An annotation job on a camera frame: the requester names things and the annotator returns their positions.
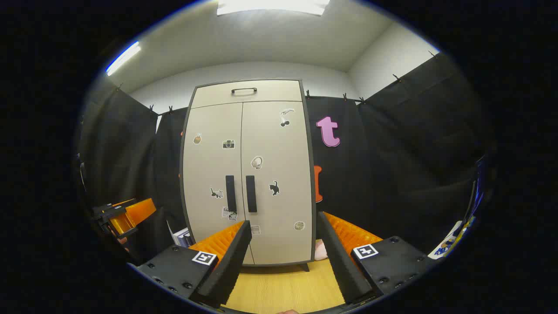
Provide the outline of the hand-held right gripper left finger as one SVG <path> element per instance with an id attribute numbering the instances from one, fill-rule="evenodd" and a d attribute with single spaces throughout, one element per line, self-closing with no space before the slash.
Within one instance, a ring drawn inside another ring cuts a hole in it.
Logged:
<path id="1" fill-rule="evenodd" d="M 189 248 L 171 245 L 131 270 L 179 300 L 219 308 L 235 288 L 251 239 L 244 220 Z"/>

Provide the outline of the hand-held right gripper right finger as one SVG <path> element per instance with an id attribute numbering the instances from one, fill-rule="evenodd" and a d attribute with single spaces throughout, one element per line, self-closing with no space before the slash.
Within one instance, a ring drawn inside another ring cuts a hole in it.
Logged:
<path id="1" fill-rule="evenodd" d="M 398 236 L 381 239 L 326 212 L 318 230 L 347 304 L 395 294 L 430 272 L 436 262 Z"/>

